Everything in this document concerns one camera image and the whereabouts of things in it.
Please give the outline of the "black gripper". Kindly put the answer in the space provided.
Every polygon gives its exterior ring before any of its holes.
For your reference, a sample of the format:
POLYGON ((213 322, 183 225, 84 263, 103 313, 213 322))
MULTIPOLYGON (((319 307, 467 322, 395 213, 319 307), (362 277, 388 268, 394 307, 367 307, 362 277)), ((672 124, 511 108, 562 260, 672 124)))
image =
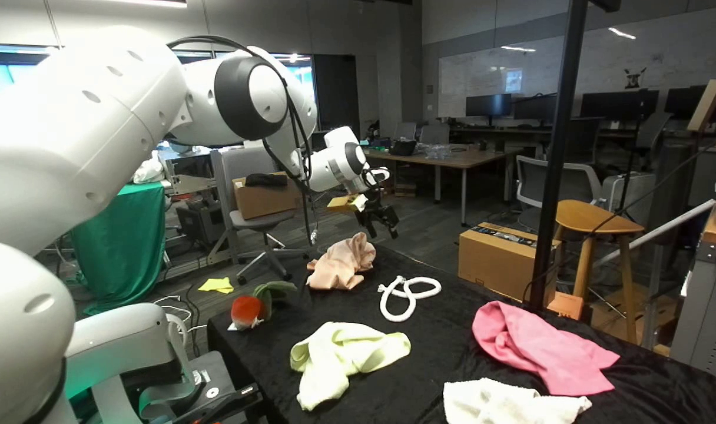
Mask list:
POLYGON ((398 215, 391 205, 385 205, 381 188, 367 188, 353 200, 359 223, 378 235, 378 225, 385 225, 391 237, 398 235, 398 215))

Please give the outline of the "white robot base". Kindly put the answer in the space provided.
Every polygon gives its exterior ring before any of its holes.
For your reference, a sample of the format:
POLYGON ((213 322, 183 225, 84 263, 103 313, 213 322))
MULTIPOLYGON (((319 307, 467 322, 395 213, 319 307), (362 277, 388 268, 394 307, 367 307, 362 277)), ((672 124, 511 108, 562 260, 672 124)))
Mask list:
POLYGON ((223 357, 188 357, 157 303, 75 319, 65 286, 0 243, 0 424, 234 424, 260 400, 223 357))

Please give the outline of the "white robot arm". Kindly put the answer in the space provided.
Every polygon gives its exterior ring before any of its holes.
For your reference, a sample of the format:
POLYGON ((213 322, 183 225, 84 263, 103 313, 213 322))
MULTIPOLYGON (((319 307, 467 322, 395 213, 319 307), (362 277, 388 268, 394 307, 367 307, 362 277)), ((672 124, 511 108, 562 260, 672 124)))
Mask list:
POLYGON ((38 255, 115 197, 148 152, 260 142, 314 194, 346 188, 359 213, 388 180, 339 124, 308 147, 315 101, 262 46, 229 43, 213 58, 182 62, 151 32, 89 32, 47 54, 0 95, 0 244, 38 255))

